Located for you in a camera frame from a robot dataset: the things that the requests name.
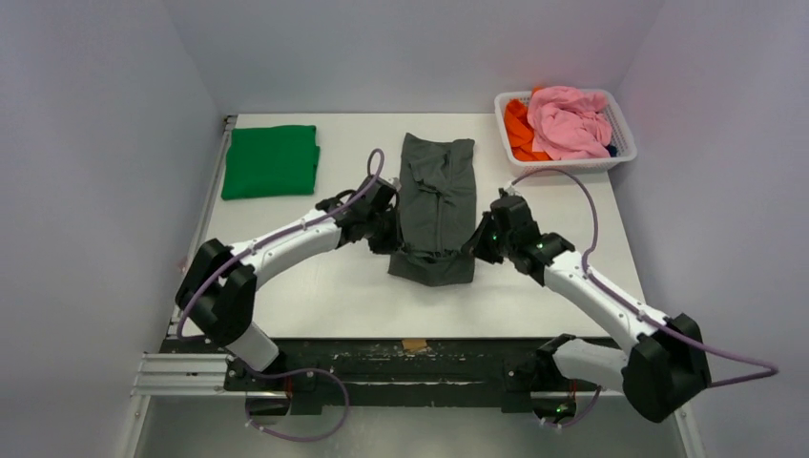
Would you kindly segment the dark grey t-shirt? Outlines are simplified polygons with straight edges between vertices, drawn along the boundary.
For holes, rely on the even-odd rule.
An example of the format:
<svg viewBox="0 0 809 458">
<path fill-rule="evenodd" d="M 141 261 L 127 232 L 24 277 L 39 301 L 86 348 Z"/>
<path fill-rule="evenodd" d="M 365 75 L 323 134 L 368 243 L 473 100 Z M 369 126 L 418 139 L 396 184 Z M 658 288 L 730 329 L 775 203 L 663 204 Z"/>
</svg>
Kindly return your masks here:
<svg viewBox="0 0 809 458">
<path fill-rule="evenodd" d="M 387 273 L 424 286 L 471 283 L 475 260 L 466 244 L 477 227 L 475 142 L 404 136 L 399 180 L 401 245 Z"/>
</svg>

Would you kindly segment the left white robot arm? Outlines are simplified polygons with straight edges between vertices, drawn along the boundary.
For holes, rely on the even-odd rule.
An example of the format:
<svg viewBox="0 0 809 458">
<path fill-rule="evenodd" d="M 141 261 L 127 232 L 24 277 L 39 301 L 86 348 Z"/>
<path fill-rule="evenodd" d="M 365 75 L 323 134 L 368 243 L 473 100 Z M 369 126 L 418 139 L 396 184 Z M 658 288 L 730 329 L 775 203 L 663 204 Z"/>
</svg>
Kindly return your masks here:
<svg viewBox="0 0 809 458">
<path fill-rule="evenodd" d="M 368 176 L 359 190 L 326 198 L 264 236 L 231 245 L 205 241 L 175 295 L 179 324 L 193 323 L 250 369 L 266 370 L 281 351 L 254 321 L 257 292 L 297 264 L 346 244 L 366 240 L 374 253 L 393 252 L 398 203 L 397 180 Z"/>
</svg>

